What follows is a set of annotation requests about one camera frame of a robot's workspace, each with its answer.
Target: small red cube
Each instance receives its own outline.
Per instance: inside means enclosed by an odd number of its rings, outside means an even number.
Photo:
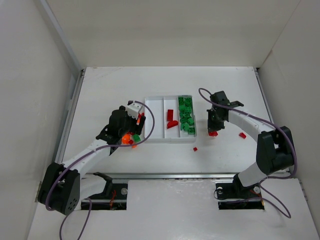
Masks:
[[[209,136],[210,137],[216,137],[216,136],[218,136],[218,132],[217,131],[211,131],[211,132],[209,132]]]
[[[166,128],[167,128],[167,129],[170,129],[170,128],[172,128],[172,127],[174,127],[174,126],[177,126],[177,125],[178,125],[178,121],[176,121],[176,120],[170,121],[170,122],[168,122],[168,124],[166,125]]]
[[[246,137],[247,137],[247,135],[245,135],[243,132],[240,132],[239,136],[242,137],[243,139],[246,139]]]
[[[167,115],[166,115],[166,120],[168,122],[174,120],[174,110],[173,109],[168,109]]]

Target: plastic tray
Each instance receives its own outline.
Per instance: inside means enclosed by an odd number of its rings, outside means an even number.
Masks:
[[[180,129],[180,116],[178,97],[188,97],[192,99],[191,95],[175,95],[175,96],[149,96],[145,98],[145,104],[152,110],[155,124],[154,130],[149,143],[194,143],[197,138],[196,118],[194,105],[192,101],[191,118],[194,120],[195,134],[189,134]],[[173,109],[173,120],[178,121],[178,126],[167,129],[167,112],[168,109]],[[152,128],[153,120],[150,113],[145,110],[146,116],[144,123],[144,137],[146,137]]]

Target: purple cable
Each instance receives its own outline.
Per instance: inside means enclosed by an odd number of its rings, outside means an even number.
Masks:
[[[248,117],[252,118],[252,119],[255,119],[255,120],[258,120],[260,122],[263,122],[263,123],[266,123],[268,125],[271,125],[273,126],[275,129],[277,129],[284,137],[284,139],[286,140],[286,142],[288,143],[290,149],[291,149],[291,152],[292,152],[292,156],[293,156],[293,164],[294,164],[294,168],[293,168],[293,171],[292,173],[289,175],[289,176],[284,176],[284,177],[280,177],[280,176],[268,176],[267,178],[268,179],[290,179],[291,177],[293,177],[296,172],[297,172],[297,168],[298,168],[298,163],[297,163],[297,155],[296,155],[296,151],[295,151],[295,148],[293,146],[293,144],[291,143],[290,139],[288,138],[288,136],[285,134],[285,132],[279,127],[277,126],[276,124],[268,121],[268,120],[265,120],[263,118],[260,118],[260,117],[257,117],[257,116],[253,116],[247,112],[244,112],[244,111],[241,111],[241,110],[238,110],[238,109],[235,109],[235,108],[232,108],[232,107],[228,107],[228,106],[223,106],[223,105],[220,105],[220,104],[217,104],[209,99],[207,99],[202,93],[201,91],[205,91],[207,92],[208,94],[210,94],[210,96],[212,95],[211,92],[205,88],[202,88],[200,87],[198,89],[198,92],[200,94],[200,96],[206,100],[207,102],[211,103],[212,105],[216,106],[216,107],[220,107],[220,108],[224,108],[224,109],[228,109],[230,111],[235,111],[237,113],[240,113],[240,114],[243,114],[243,115],[247,115]],[[275,207],[279,212],[281,212],[285,217],[287,217],[288,219],[291,218],[291,214],[288,210],[288,208],[285,206],[285,204],[279,199],[277,198],[275,195],[273,195],[271,192],[269,192],[268,190],[266,190],[264,187],[261,186],[261,183],[264,181],[265,179],[261,180],[259,182],[259,186],[262,190],[264,190],[266,193],[268,193],[270,196],[272,196],[274,199],[276,199],[283,207],[284,209],[286,210],[287,214],[285,214],[279,207],[277,207],[274,203],[272,203],[270,200],[268,199],[265,199],[263,197],[252,197],[252,198],[248,198],[248,199],[242,199],[242,200],[237,200],[237,201],[230,201],[229,203],[231,204],[236,204],[236,203],[245,203],[245,202],[249,202],[250,200],[264,200],[266,202],[268,202],[269,204],[271,204],[273,207]]]
[[[79,163],[81,160],[85,159],[86,157],[90,156],[91,154],[95,153],[96,151],[98,150],[101,150],[101,149],[105,149],[105,148],[110,148],[110,147],[121,147],[121,148],[124,148],[124,147],[132,147],[132,146],[136,146],[136,145],[140,145],[142,143],[144,143],[152,134],[152,132],[154,131],[154,128],[155,128],[155,116],[153,114],[153,112],[151,111],[151,109],[145,105],[143,102],[140,102],[140,101],[134,101],[138,104],[141,104],[142,106],[144,106],[146,109],[148,109],[148,111],[150,112],[150,115],[152,117],[152,128],[151,128],[151,131],[150,133],[148,134],[148,136],[146,136],[145,139],[143,139],[142,141],[138,142],[138,143],[134,143],[134,144],[127,144],[127,145],[105,145],[105,146],[100,146],[100,147],[97,147],[95,150],[92,150],[88,153],[86,153],[85,155],[81,156],[80,158],[78,158],[76,161],[74,161],[72,164],[70,164],[59,176],[58,178],[55,180],[55,182],[52,184],[52,187],[50,188],[49,192],[48,192],[48,195],[46,196],[46,199],[45,199],[45,208],[48,210],[48,211],[53,211],[52,208],[49,207],[49,200],[51,198],[51,195],[52,195],[52,192],[53,190],[55,189],[55,187],[58,185],[58,182],[63,178],[63,176],[69,171],[70,168],[72,168],[74,165],[76,165],[77,163]],[[86,217],[86,220],[84,222],[84,225],[82,227],[82,230],[81,230],[81,233],[78,237],[77,240],[80,239],[82,233],[84,232],[85,230],[85,227],[87,225],[87,222],[88,222],[88,219],[89,219],[89,216],[90,216],[90,212],[91,212],[91,209],[92,209],[92,202],[91,202],[91,199],[89,199],[89,202],[90,202],[90,207],[89,207],[89,210],[88,210],[88,215]],[[60,226],[60,231],[59,231],[59,237],[60,237],[60,240],[63,240],[62,239],[62,227],[66,221],[68,216],[66,216],[62,223],[61,223],[61,226]]]
[[[89,200],[90,206],[89,206],[88,214],[87,214],[87,216],[86,216],[86,219],[85,219],[85,222],[84,222],[84,224],[83,224],[82,230],[81,230],[80,235],[79,235],[79,237],[77,238],[77,240],[79,240],[79,239],[81,238],[82,233],[83,233],[84,230],[85,230],[85,227],[86,227],[86,225],[87,225],[87,222],[88,222],[88,219],[89,219],[89,216],[90,216],[90,213],[91,213],[91,209],[92,209],[92,201],[91,201],[90,198],[87,198],[87,199]],[[62,221],[62,223],[61,223],[60,230],[59,230],[59,238],[60,238],[60,240],[63,240],[63,239],[62,239],[62,227],[64,226],[64,223],[65,223],[65,221],[67,220],[68,216],[65,216],[65,218],[63,219],[63,221]]]

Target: purple wire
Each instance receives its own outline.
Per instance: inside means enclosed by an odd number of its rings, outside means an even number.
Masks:
[[[140,144],[144,143],[144,142],[151,136],[151,134],[152,134],[152,132],[154,131],[154,128],[155,128],[155,116],[154,116],[153,112],[151,111],[151,109],[150,109],[147,105],[145,105],[143,102],[140,102],[140,101],[134,101],[134,102],[136,102],[136,103],[141,104],[142,106],[144,106],[144,107],[150,112],[150,114],[151,114],[151,117],[152,117],[152,128],[151,128],[151,131],[150,131],[150,133],[148,134],[148,136],[146,136],[146,138],[143,139],[142,141],[140,141],[140,142],[138,142],[138,143],[134,143],[134,144],[127,144],[127,145],[114,145],[114,144],[113,144],[113,145],[100,146],[100,147],[97,147],[95,150],[92,150],[92,151],[86,153],[85,155],[79,157],[76,161],[74,161],[72,164],[70,164],[70,165],[57,177],[57,179],[56,179],[56,180],[54,181],[54,183],[52,184],[52,186],[51,186],[51,188],[50,188],[50,190],[49,190],[49,192],[48,192],[48,195],[46,196],[46,199],[45,199],[45,208],[46,208],[48,211],[53,211],[53,210],[54,210],[54,209],[52,209],[52,208],[49,207],[49,200],[50,200],[50,198],[51,198],[51,195],[52,195],[55,187],[58,185],[58,182],[64,177],[64,175],[70,170],[70,168],[72,168],[74,165],[76,165],[76,164],[79,163],[81,160],[85,159],[86,157],[90,156],[91,154],[95,153],[95,152],[98,151],[98,150],[105,149],[105,148],[111,148],[111,147],[126,148],[126,147],[132,147],[132,146],[140,145]],[[89,210],[88,210],[88,215],[87,215],[87,217],[86,217],[85,223],[84,223],[84,225],[83,225],[83,227],[82,227],[81,233],[80,233],[80,235],[79,235],[79,237],[78,237],[77,240],[80,239],[83,231],[85,230],[85,227],[86,227],[86,225],[87,225],[87,221],[88,221],[88,218],[89,218],[91,209],[92,209],[92,202],[91,202],[91,200],[90,200],[89,198],[88,198],[88,200],[90,201],[90,208],[89,208]],[[60,226],[60,232],[59,232],[60,240],[62,240],[62,227],[63,227],[63,225],[64,225],[67,217],[68,217],[68,216],[66,216],[66,217],[63,219],[62,224],[61,224],[61,226]]]
[[[291,143],[290,139],[288,138],[288,136],[285,134],[285,132],[279,127],[277,126],[276,124],[268,121],[268,120],[265,120],[263,118],[260,118],[260,117],[257,117],[257,116],[254,116],[254,115],[251,115],[247,112],[244,112],[244,111],[241,111],[241,110],[238,110],[236,108],[232,108],[232,107],[228,107],[228,106],[224,106],[224,105],[220,105],[220,104],[217,104],[209,99],[207,99],[201,91],[205,91],[207,92],[208,94],[210,94],[210,96],[212,95],[211,92],[205,88],[202,88],[200,87],[198,89],[198,92],[200,94],[200,96],[206,100],[207,102],[211,103],[212,105],[216,106],[216,107],[220,107],[220,108],[224,108],[224,109],[228,109],[230,111],[235,111],[237,113],[240,113],[240,114],[243,114],[243,115],[247,115],[248,117],[252,118],[252,119],[255,119],[255,120],[258,120],[260,122],[263,122],[263,123],[266,123],[268,125],[271,125],[273,126],[275,129],[277,129],[284,137],[284,139],[286,140],[286,142],[288,143],[290,149],[291,149],[291,152],[292,152],[292,156],[293,156],[293,164],[294,164],[294,168],[293,168],[293,171],[292,173],[289,175],[289,176],[284,176],[284,177],[280,177],[280,176],[268,176],[267,178],[268,179],[290,179],[291,177],[293,177],[296,172],[297,172],[297,168],[298,168],[298,163],[297,163],[297,155],[296,155],[296,151],[295,151],[295,148],[293,146],[293,144]],[[261,183],[264,181],[265,179],[261,180],[259,182],[259,186],[262,190],[264,190],[266,193],[268,193],[270,196],[272,196],[274,199],[276,199],[283,207],[284,209],[286,210],[287,214],[284,213],[279,207],[277,207],[274,203],[272,203],[270,200],[268,199],[265,199],[264,197],[252,197],[252,198],[248,198],[248,199],[242,199],[242,200],[237,200],[237,201],[229,201],[228,203],[231,203],[231,204],[236,204],[236,203],[245,203],[245,202],[249,202],[250,200],[263,200],[263,201],[266,201],[268,202],[269,204],[271,204],[273,207],[275,207],[279,212],[281,212],[285,217],[287,217],[288,219],[291,218],[291,214],[288,210],[288,208],[285,206],[285,204],[279,199],[277,198],[275,195],[273,195],[271,192],[269,192],[268,190],[266,190],[264,187],[261,186]]]
[[[84,232],[85,227],[86,227],[86,225],[87,225],[87,223],[88,223],[88,219],[89,219],[89,216],[90,216],[90,213],[91,213],[91,210],[92,210],[92,201],[91,201],[90,198],[87,198],[87,199],[89,200],[90,206],[89,206],[88,214],[87,214],[87,216],[86,216],[86,219],[85,219],[85,222],[84,222],[84,224],[83,224],[82,230],[81,230],[81,232],[80,232],[79,237],[77,238],[77,240],[79,240],[79,239],[81,238],[82,233]],[[59,238],[60,238],[60,240],[63,240],[63,239],[62,239],[62,227],[64,226],[64,223],[65,223],[65,221],[67,220],[68,216],[65,216],[65,218],[63,219],[63,221],[62,221],[62,223],[61,223],[60,230],[59,230]]]

